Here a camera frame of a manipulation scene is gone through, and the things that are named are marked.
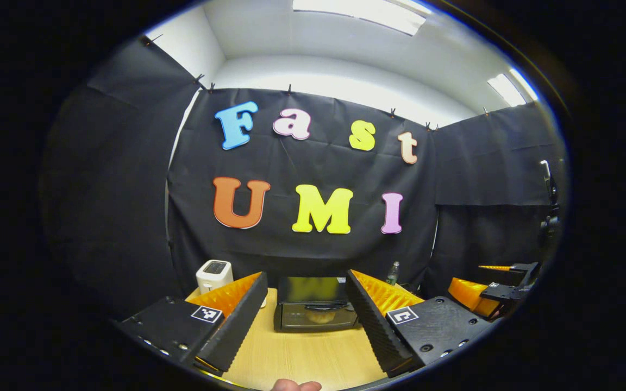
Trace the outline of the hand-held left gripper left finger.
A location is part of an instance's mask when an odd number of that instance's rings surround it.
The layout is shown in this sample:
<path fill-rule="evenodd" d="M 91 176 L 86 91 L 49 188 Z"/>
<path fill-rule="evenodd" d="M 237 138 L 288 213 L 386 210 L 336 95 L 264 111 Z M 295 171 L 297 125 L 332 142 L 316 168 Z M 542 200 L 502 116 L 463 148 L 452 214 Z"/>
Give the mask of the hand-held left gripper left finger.
<path fill-rule="evenodd" d="M 222 375 L 267 292 L 266 273 L 253 273 L 190 300 L 164 297 L 115 327 L 174 365 Z"/>

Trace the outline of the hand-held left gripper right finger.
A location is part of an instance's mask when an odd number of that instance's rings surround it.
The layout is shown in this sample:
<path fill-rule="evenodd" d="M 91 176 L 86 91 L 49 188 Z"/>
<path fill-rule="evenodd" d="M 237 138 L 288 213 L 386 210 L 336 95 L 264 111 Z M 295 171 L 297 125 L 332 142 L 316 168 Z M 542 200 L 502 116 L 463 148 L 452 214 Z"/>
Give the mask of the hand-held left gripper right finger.
<path fill-rule="evenodd" d="M 346 272 L 345 290 L 390 378 L 436 367 L 494 327 L 452 299 L 422 300 L 357 270 Z"/>

